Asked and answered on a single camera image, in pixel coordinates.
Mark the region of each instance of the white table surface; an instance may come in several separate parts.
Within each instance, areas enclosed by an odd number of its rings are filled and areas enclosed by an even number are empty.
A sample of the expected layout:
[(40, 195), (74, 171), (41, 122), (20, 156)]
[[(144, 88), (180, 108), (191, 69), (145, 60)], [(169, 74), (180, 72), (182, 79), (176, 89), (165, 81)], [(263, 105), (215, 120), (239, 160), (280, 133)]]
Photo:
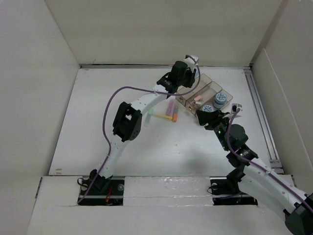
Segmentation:
[[(112, 93), (122, 86), (151, 89), (169, 68), (159, 69), (80, 69), (60, 133), (50, 175), (89, 175), (108, 152), (102, 134), (102, 119)], [(269, 152), (261, 125), (250, 96), (243, 70), (201, 68), (213, 81), (234, 96), (232, 102), (243, 105), (242, 125), (249, 140), (247, 145), (269, 165)], [(122, 101), (132, 102), (143, 95), (133, 90), (121, 91), (113, 100), (106, 130), (112, 136), (112, 123)], [(155, 110), (165, 113), (168, 100)], [(117, 176), (225, 176), (233, 167), (226, 158), (213, 131), (199, 126), (197, 119), (179, 105), (176, 123), (152, 117), (148, 128), (124, 150)]]
[[(203, 179), (195, 181), (192, 188), (201, 200), (204, 199), (201, 196), (206, 188), (197, 188), (195, 185), (203, 185)], [(168, 184), (169, 187), (164, 188), (164, 182), (158, 184), (154, 179), (148, 179), (146, 182), (139, 180), (137, 184), (131, 183), (133, 179), (130, 178), (125, 182), (124, 194), (128, 197), (132, 195), (133, 199), (137, 195), (136, 202), (129, 201), (128, 206), (95, 207), (76, 204), (79, 192), (76, 180), (75, 176), (43, 178), (27, 235), (290, 234), (284, 222), (262, 205), (258, 207), (169, 205), (169, 196), (192, 192), (185, 187), (190, 181), (187, 181), (187, 184), (171, 182)], [(161, 185), (163, 190), (156, 190), (158, 185)], [(139, 192), (135, 190), (136, 186), (141, 187)], [(144, 187), (148, 187), (156, 194), (151, 194), (150, 190), (143, 191)], [(210, 197), (206, 193), (207, 203), (211, 202)]]

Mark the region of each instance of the red wire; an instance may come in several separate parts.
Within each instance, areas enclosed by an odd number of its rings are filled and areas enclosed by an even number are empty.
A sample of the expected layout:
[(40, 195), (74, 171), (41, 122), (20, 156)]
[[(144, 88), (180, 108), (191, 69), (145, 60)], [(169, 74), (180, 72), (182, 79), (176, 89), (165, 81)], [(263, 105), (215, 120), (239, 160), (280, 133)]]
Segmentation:
[(108, 195), (106, 196), (106, 206), (109, 204), (109, 200), (110, 200), (110, 197), (111, 197), (112, 189), (113, 189), (113, 187), (111, 186), (110, 187), (110, 191), (109, 191)]

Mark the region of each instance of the purple cable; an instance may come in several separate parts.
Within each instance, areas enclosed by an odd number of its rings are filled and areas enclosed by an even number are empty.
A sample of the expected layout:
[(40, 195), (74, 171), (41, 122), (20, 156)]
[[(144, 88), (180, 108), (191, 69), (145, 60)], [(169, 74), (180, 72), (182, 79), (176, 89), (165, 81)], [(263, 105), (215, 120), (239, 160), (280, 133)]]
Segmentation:
[(131, 90), (136, 90), (136, 91), (141, 91), (141, 92), (148, 92), (148, 93), (157, 93), (157, 94), (166, 94), (166, 95), (169, 95), (169, 96), (182, 96), (182, 95), (186, 95), (186, 94), (189, 94), (191, 93), (195, 88), (197, 88), (197, 86), (199, 85), (200, 83), (200, 68), (199, 68), (199, 65), (197, 63), (197, 61), (190, 55), (186, 55), (187, 57), (189, 57), (190, 59), (193, 60), (193, 62), (195, 62), (195, 65), (197, 66), (197, 70), (198, 70), (198, 73), (199, 73), (199, 78), (198, 78), (198, 82), (197, 84), (195, 85), (195, 87), (183, 94), (171, 94), (171, 93), (167, 93), (167, 92), (157, 92), (157, 91), (151, 91), (151, 90), (146, 90), (146, 89), (142, 89), (142, 88), (136, 88), (136, 87), (129, 87), (129, 86), (126, 86), (126, 87), (121, 87), (119, 89), (116, 90), (116, 92), (113, 93), (113, 95), (110, 97), (108, 103), (107, 103), (107, 106), (106, 106), (106, 109), (104, 111), (104, 115), (103, 115), (103, 122), (102, 122), (102, 131), (103, 131), (103, 135), (104, 135), (104, 138), (106, 139), (106, 141), (108, 142), (109, 144), (109, 152), (104, 160), (104, 162), (101, 164), (99, 170), (97, 171), (95, 177), (92, 179), (89, 187), (87, 188), (84, 196), (78, 200), (78, 204), (84, 200), (84, 198), (87, 196), (87, 194), (89, 193), (90, 189), (91, 189), (91, 186), (93, 185), (94, 181), (96, 180), (96, 178), (98, 177), (99, 173), (101, 172), (101, 170), (103, 169), (104, 165), (106, 164), (110, 154), (111, 154), (111, 150), (112, 150), (112, 146), (111, 146), (111, 143), (110, 143), (110, 140), (106, 134), (106, 130), (105, 130), (105, 124), (106, 124), (106, 118), (107, 118), (107, 114), (108, 114), (108, 110), (109, 110), (109, 106), (113, 100), (113, 98), (116, 96), (117, 93), (119, 93), (121, 90), (123, 89), (131, 89)]
[(308, 203), (306, 203), (296, 192), (294, 192), (293, 190), (291, 190), (288, 186), (286, 186), (280, 179), (276, 178), (275, 175), (273, 175), (271, 172), (269, 172), (268, 170), (266, 170), (264, 167), (262, 167), (261, 165), (250, 161), (242, 156), (240, 156), (239, 154), (237, 154), (234, 149), (232, 149), (231, 145), (230, 145), (230, 129), (231, 129), (231, 124), (233, 123), (236, 115), (240, 112), (240, 109), (238, 108), (236, 113), (231, 117), (230, 121), (229, 121), (229, 125), (228, 125), (228, 129), (227, 129), (227, 133), (226, 133), (226, 141), (227, 141), (227, 145), (228, 148), (230, 150), (230, 152), (232, 152), (239, 160), (243, 161), (243, 162), (247, 162), (251, 165), (254, 165), (255, 167), (259, 168), (260, 170), (262, 170), (263, 172), (267, 173), (268, 175), (274, 180), (276, 181), (280, 186), (282, 186), (285, 190), (287, 190), (288, 192), (290, 192), (293, 196), (295, 196), (301, 203), (303, 203), (303, 205), (306, 206), (306, 208), (313, 213), (313, 208), (309, 206)]

